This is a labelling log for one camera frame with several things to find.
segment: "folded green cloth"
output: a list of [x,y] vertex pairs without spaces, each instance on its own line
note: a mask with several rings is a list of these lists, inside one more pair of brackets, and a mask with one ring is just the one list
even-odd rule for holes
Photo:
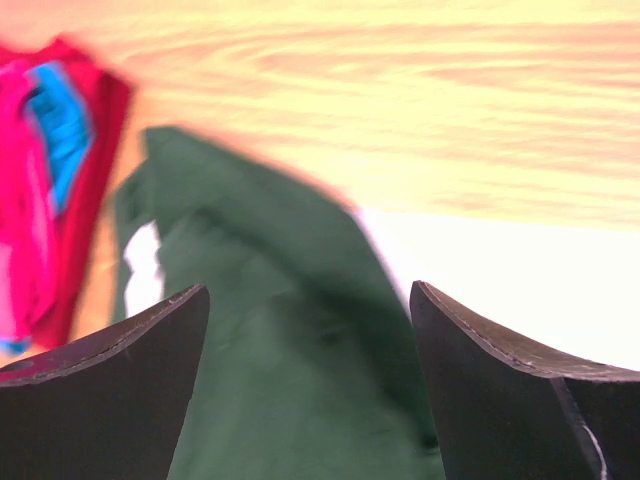
[[169,296],[211,313],[174,480],[444,479],[414,334],[351,217],[172,127],[116,194],[123,249],[155,220]]

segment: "tabletop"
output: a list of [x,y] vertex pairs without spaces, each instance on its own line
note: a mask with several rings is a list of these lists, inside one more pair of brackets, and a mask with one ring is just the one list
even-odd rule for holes
[[[347,3],[0,0],[0,32],[70,33],[137,86],[110,191],[175,123],[349,206],[640,231],[639,2]],[[74,337],[115,266],[106,204]]]

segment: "wooden table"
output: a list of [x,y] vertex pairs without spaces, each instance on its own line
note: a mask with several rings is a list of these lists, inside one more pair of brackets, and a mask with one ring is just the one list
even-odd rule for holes
[[[0,32],[139,86],[112,191],[178,123],[346,204],[640,230],[637,0],[344,3],[0,0]],[[75,337],[110,315],[108,206],[91,265]]]

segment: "wood grain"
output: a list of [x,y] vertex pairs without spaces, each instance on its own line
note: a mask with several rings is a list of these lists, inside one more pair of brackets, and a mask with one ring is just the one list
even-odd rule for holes
[[[179,123],[346,204],[640,230],[636,0],[0,0],[4,41],[74,34]],[[108,209],[77,324],[105,324]]]

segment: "blue fabric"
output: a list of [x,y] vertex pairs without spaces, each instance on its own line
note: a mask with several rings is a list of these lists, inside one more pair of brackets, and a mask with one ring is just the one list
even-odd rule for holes
[[24,340],[0,340],[0,348],[9,355],[22,355],[29,350],[31,339]]
[[81,95],[57,62],[31,70],[37,82],[29,106],[44,136],[56,213],[64,210],[69,193],[94,139]]

